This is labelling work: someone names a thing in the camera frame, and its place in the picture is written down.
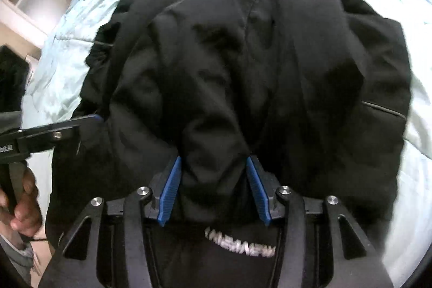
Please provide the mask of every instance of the wrinkled fabric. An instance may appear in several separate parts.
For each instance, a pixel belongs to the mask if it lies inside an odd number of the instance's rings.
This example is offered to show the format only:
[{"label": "wrinkled fabric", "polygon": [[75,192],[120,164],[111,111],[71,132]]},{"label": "wrinkled fabric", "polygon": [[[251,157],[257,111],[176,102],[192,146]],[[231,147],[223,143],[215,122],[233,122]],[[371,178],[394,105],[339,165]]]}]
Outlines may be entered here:
[{"label": "wrinkled fabric", "polygon": [[86,63],[74,115],[105,122],[77,155],[55,149],[51,243],[91,198],[148,185],[173,150],[174,221],[254,223],[256,154],[302,195],[340,197],[382,243],[410,66],[400,25],[362,0],[121,0]]},{"label": "wrinkled fabric", "polygon": [[24,250],[18,250],[7,238],[0,234],[0,246],[2,246],[18,274],[27,284],[31,284],[30,269],[33,267],[34,255],[32,245],[26,243]]}]

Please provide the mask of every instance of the black clothing item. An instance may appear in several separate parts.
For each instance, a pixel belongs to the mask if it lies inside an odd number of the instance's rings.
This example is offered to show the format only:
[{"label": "black clothing item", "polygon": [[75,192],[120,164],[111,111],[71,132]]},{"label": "black clothing item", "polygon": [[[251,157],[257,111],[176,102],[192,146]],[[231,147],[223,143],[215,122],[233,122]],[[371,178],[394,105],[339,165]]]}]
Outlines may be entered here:
[{"label": "black clothing item", "polygon": [[0,46],[0,113],[21,110],[28,74],[28,63],[8,46]]},{"label": "black clothing item", "polygon": [[53,244],[91,198],[148,185],[173,149],[182,180],[170,224],[154,235],[164,287],[201,287],[209,272],[206,287],[264,286],[272,259],[204,236],[210,226],[274,245],[277,231],[263,225],[237,232],[260,225],[250,154],[302,195],[337,195],[366,230],[391,219],[410,67],[400,25],[364,1],[120,0],[86,62],[75,116],[99,112],[104,123],[78,155],[71,144],[55,150]]}]

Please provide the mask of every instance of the metal screw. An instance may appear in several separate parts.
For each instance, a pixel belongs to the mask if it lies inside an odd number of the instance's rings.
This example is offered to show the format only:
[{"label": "metal screw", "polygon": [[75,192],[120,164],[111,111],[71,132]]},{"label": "metal screw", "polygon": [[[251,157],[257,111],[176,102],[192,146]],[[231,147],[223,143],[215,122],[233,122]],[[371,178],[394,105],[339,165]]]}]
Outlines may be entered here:
[{"label": "metal screw", "polygon": [[277,191],[282,195],[288,195],[291,193],[291,189],[288,186],[280,186]]},{"label": "metal screw", "polygon": [[97,198],[92,199],[92,205],[93,206],[99,206],[101,204],[102,204],[102,198],[101,197],[97,197]]},{"label": "metal screw", "polygon": [[150,188],[148,187],[140,187],[137,189],[137,193],[139,195],[147,195],[150,192]]},{"label": "metal screw", "polygon": [[59,132],[59,131],[53,132],[53,138],[54,139],[57,139],[59,141],[59,140],[61,140],[61,137],[62,137],[61,132]]},{"label": "metal screw", "polygon": [[334,195],[329,195],[327,197],[327,202],[331,205],[336,205],[337,203],[339,203],[339,199],[337,197],[335,197]]}]

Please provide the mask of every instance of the bedsheet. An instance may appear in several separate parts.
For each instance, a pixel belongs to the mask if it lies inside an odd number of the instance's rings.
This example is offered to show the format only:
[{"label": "bedsheet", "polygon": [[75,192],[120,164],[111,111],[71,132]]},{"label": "bedsheet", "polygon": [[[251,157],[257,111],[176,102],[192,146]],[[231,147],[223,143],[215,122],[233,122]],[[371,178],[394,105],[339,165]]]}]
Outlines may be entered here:
[{"label": "bedsheet", "polygon": [[[379,14],[402,24],[413,71],[412,103],[398,174],[398,196],[383,263],[400,287],[432,240],[432,0],[365,0]],[[79,104],[87,73],[84,63],[98,28],[108,22],[118,0],[73,0],[42,50],[39,66],[23,98],[23,127],[67,120]],[[29,160],[46,213],[52,152]]]}]

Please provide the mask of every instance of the finger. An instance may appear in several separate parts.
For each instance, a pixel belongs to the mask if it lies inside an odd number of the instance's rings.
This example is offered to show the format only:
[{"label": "finger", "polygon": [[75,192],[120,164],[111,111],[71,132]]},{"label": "finger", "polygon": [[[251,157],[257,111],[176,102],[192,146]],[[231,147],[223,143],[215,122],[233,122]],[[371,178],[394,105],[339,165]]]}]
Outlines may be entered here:
[{"label": "finger", "polygon": [[13,219],[13,216],[7,211],[0,208],[0,221],[5,225],[9,225],[10,221]]},{"label": "finger", "polygon": [[38,196],[39,196],[39,189],[34,186],[33,187],[33,191],[29,194],[34,200],[37,200]]},{"label": "finger", "polygon": [[34,215],[39,216],[40,210],[36,197],[24,193],[15,207],[14,215],[19,221],[24,221]]},{"label": "finger", "polygon": [[31,194],[36,187],[36,178],[32,170],[26,168],[22,177],[22,186],[27,194]]},{"label": "finger", "polygon": [[18,221],[14,218],[10,221],[10,227],[12,227],[12,229],[28,237],[33,237],[41,226],[42,218],[28,218],[25,221]]},{"label": "finger", "polygon": [[7,208],[9,206],[9,199],[5,192],[0,189],[0,206]]}]

